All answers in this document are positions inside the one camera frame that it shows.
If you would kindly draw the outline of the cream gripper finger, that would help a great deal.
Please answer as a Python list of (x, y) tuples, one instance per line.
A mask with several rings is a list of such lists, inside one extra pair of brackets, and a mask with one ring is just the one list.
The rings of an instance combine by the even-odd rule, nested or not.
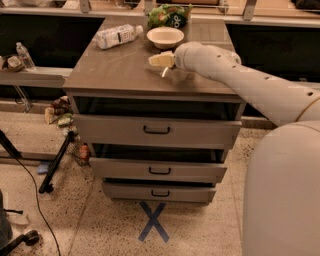
[(175, 55), (172, 51), (165, 51), (151, 56), (148, 61), (153, 67), (172, 68), (175, 65)]

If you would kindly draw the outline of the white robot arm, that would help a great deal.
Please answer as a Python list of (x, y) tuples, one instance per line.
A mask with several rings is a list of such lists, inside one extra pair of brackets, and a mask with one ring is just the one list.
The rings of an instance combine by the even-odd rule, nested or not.
[(320, 256), (320, 91), (198, 42), (153, 55), (149, 64), (221, 82), (276, 125), (248, 163), (242, 256)]

